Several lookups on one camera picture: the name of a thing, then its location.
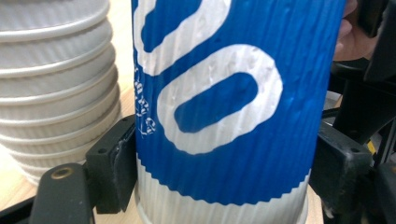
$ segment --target wooden table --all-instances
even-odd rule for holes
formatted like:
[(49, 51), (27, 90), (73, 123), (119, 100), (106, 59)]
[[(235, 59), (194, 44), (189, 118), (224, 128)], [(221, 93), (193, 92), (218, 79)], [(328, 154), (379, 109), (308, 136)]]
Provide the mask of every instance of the wooden table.
[[(112, 43), (116, 48), (116, 66), (119, 70), (121, 90), (121, 113), (128, 116), (134, 113), (134, 66), (132, 45), (132, 14), (129, 0), (110, 0), (111, 8), (107, 15), (113, 27)], [(13, 160), (0, 150), (0, 210), (35, 196), (36, 186), (28, 182)], [(309, 214), (307, 223), (323, 223), (320, 199), (308, 190)], [(95, 215), (96, 223), (142, 223), (132, 197), (126, 213), (116, 215)]]

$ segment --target white stripe on cup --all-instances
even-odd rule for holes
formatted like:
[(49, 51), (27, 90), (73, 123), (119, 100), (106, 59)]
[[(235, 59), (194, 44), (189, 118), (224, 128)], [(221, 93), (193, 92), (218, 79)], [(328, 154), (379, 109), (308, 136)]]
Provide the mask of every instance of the white stripe on cup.
[(156, 0), (139, 1), (134, 12), (134, 46), (143, 71), (158, 76), (175, 61), (212, 36), (228, 16), (231, 0), (203, 0), (198, 10), (167, 35), (152, 52), (145, 52), (142, 30)]
[[(197, 133), (183, 133), (174, 116), (177, 108), (235, 73), (253, 77), (258, 86), (256, 97), (239, 111)], [(163, 88), (157, 102), (158, 119), (166, 138), (178, 149), (192, 155), (207, 153), (271, 118), (279, 103), (282, 85), (275, 62), (268, 54), (250, 45), (231, 45), (209, 55)], [(213, 106), (220, 104), (214, 96)]]

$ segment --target white paper cup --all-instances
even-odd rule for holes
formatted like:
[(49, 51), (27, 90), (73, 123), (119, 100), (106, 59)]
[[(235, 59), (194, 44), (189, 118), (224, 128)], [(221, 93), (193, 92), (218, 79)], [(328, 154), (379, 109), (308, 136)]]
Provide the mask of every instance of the white paper cup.
[(119, 115), (120, 103), (117, 103), (96, 122), (76, 132), (39, 139), (5, 138), (3, 136), (0, 142), (5, 148), (20, 153), (52, 154), (67, 151), (70, 148), (83, 146), (105, 133), (119, 119)]
[(23, 67), (23, 68), (13, 68), (13, 69), (1, 69), (0, 68), (0, 78), (16, 78), (16, 77), (33, 77), (41, 76), (48, 73), (56, 73), (65, 69), (69, 69), (75, 66), (79, 66), (94, 57), (98, 56), (103, 52), (110, 42), (103, 42), (102, 44), (96, 46), (94, 49), (78, 55), (76, 58), (65, 60), (58, 63), (50, 63), (35, 67)]
[(0, 2), (0, 42), (67, 35), (106, 17), (107, 0), (3, 0)]
[(28, 175), (25, 172), (21, 171), (23, 175), (25, 175), (26, 179), (33, 185), (38, 186), (38, 183), (40, 182), (40, 178), (32, 175)]
[(0, 74), (6, 69), (21, 69), (60, 63), (77, 58), (108, 43), (110, 23), (104, 20), (85, 30), (47, 39), (0, 43)]
[(51, 167), (85, 160), (85, 153), (100, 139), (96, 138), (80, 147), (50, 154), (25, 154), (8, 150), (9, 155), (28, 174), (42, 176)]
[(116, 57), (112, 46), (93, 56), (87, 62), (81, 60), (81, 64), (62, 71), (36, 75), (22, 73), (25, 77), (1, 78), (0, 75), (0, 98), (37, 96), (76, 87), (108, 70)]
[(48, 138), (75, 132), (113, 108), (120, 98), (118, 85), (108, 88), (102, 96), (91, 104), (82, 107), (74, 116), (60, 116), (50, 122), (46, 119), (0, 123), (0, 135), (13, 138)]
[(0, 123), (2, 120), (49, 119), (72, 113), (98, 99), (116, 83), (117, 69), (113, 65), (100, 76), (65, 91), (40, 96), (0, 98)]
[(136, 0), (145, 223), (304, 223), (345, 0)]

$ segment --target stack of paper cups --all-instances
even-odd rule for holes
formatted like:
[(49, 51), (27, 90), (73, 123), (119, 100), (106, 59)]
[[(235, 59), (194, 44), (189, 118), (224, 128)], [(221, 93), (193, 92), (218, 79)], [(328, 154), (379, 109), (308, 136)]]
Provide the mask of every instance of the stack of paper cups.
[(119, 118), (107, 0), (0, 2), (0, 148), (33, 183)]
[(345, 1), (134, 0), (145, 223), (304, 223)]

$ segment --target blue paper cup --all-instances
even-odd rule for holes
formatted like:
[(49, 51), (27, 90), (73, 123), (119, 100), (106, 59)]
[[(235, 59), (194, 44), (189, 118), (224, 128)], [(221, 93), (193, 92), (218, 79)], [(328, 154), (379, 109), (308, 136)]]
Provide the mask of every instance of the blue paper cup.
[(344, 4), (133, 1), (146, 223), (304, 223)]

